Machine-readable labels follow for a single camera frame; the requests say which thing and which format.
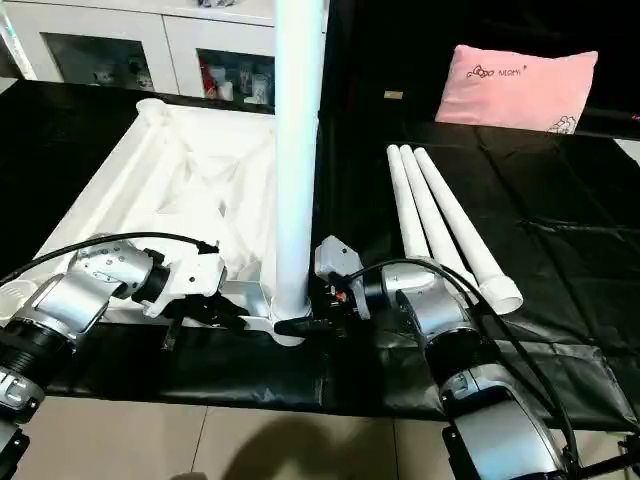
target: pink pillow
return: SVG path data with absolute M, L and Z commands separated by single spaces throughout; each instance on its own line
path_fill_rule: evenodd
M 573 133 L 598 52 L 542 58 L 458 45 L 437 122 Z

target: white cabinet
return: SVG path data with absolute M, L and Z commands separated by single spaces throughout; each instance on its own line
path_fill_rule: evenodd
M 275 0 L 228 8 L 198 8 L 197 0 L 4 5 L 24 63 L 33 67 L 30 73 L 21 67 L 25 78 L 274 106 Z
M 181 95 L 274 106 L 275 28 L 178 17 L 165 26 Z
M 36 78 L 178 93 L 160 15 L 6 2 Z

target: silver robot arm segment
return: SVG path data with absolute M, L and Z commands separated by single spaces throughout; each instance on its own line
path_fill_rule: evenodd
M 361 267 L 358 253 L 335 237 L 316 249 L 316 273 L 327 281 Z M 373 288 L 357 280 L 349 287 L 358 310 L 369 305 L 367 317 L 384 300 L 409 318 L 450 422 L 443 439 L 456 478 L 562 478 L 565 465 L 551 433 L 500 363 L 496 344 L 476 330 L 440 276 L 395 264 L 380 271 Z

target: vertical white pipe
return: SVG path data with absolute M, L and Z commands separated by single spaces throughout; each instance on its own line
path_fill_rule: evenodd
M 391 171 L 393 194 L 396 197 L 404 254 L 407 257 L 431 257 L 427 240 L 424 238 L 424 232 L 420 226 L 418 210 L 411 195 L 409 181 L 402 165 L 400 150 L 396 145 L 389 145 L 387 158 L 389 160 L 389 170 Z
M 402 156 L 404 169 L 407 172 L 411 193 L 418 208 L 422 227 L 427 235 L 429 247 L 431 247 L 431 251 L 433 252 L 433 258 L 442 265 L 458 272 L 471 282 L 472 285 L 477 286 L 476 279 L 473 278 L 473 275 L 467 271 L 462 263 L 460 254 L 438 211 L 436 202 L 431 195 L 427 182 L 422 176 L 422 172 L 420 171 L 420 167 L 418 167 L 416 157 L 413 156 L 411 147 L 409 147 L 409 145 L 400 147 L 400 155 Z
M 415 151 L 415 157 L 433 196 L 438 201 L 442 213 L 476 276 L 476 280 L 478 280 L 480 293 L 500 315 L 520 308 L 522 294 L 518 287 L 511 278 L 502 272 L 498 262 L 493 258 L 482 237 L 424 148 L 418 148 Z
M 323 0 L 276 1 L 276 291 L 272 320 L 311 312 L 307 296 Z

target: table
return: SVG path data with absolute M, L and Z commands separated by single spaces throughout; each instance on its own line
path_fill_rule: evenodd
M 3 271 L 37 251 L 149 95 L 19 81 L 0 96 L 0 191 L 12 228 Z M 525 305 L 505 319 L 576 428 L 637 426 L 638 165 L 606 138 L 333 116 L 319 143 L 314 245 L 331 233 L 365 264 L 402 255 L 385 148 L 405 142 L 427 148 L 522 290 Z M 49 393 L 441 419 L 424 360 L 400 325 L 387 313 L 355 338 L 295 348 L 259 332 L 185 329 L 170 355 L 159 350 L 163 327 L 98 325 Z

